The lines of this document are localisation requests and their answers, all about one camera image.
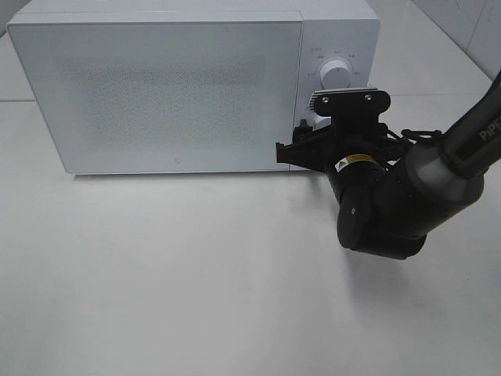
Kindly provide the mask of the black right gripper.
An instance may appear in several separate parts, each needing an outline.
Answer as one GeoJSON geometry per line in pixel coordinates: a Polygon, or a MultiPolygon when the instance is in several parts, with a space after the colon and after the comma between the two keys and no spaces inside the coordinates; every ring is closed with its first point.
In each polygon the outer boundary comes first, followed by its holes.
{"type": "Polygon", "coordinates": [[[294,128],[294,143],[276,143],[276,162],[326,174],[334,196],[342,202],[354,186],[371,186],[386,172],[391,137],[384,123],[338,125],[313,130],[305,119],[294,128]]]}

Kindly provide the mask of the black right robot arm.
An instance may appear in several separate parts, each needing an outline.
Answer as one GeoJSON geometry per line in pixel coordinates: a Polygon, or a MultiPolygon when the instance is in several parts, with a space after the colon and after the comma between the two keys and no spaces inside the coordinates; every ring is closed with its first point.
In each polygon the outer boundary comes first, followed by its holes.
{"type": "Polygon", "coordinates": [[[500,158],[500,81],[445,132],[394,133],[379,119],[390,105],[375,88],[316,91],[309,107],[329,124],[301,121],[291,144],[276,144],[276,160],[327,176],[341,246],[407,259],[481,197],[500,158]]]}

